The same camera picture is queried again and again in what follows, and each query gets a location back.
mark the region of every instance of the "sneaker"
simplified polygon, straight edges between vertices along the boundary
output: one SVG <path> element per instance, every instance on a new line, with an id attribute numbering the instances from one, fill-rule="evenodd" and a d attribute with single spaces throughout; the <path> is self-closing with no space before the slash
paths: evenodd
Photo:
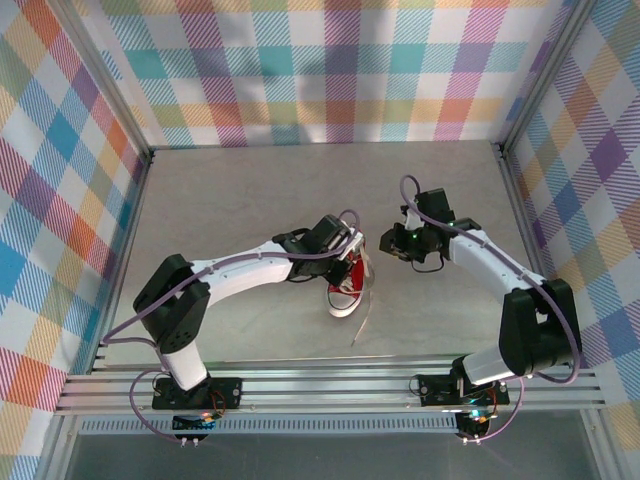
<path id="1" fill-rule="evenodd" d="M 340 287 L 329 285 L 325 301 L 329 313 L 334 317 L 343 318 L 351 315 L 362 301 L 364 289 L 364 260 L 360 253 L 350 254 L 357 258 L 355 265 L 344 279 Z"/>

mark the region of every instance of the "plaid wall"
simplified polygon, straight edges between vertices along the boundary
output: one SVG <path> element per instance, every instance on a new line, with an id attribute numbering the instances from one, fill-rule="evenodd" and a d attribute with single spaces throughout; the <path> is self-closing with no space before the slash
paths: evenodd
<path id="1" fill-rule="evenodd" d="M 496 138 L 570 3 L 74 0 L 173 147 Z"/>
<path id="2" fill-rule="evenodd" d="M 640 1 L 600 0 L 516 148 L 548 270 L 640 472 Z"/>
<path id="3" fill-rule="evenodd" d="M 33 476 L 142 163 L 44 0 L 0 2 L 0 479 Z"/>

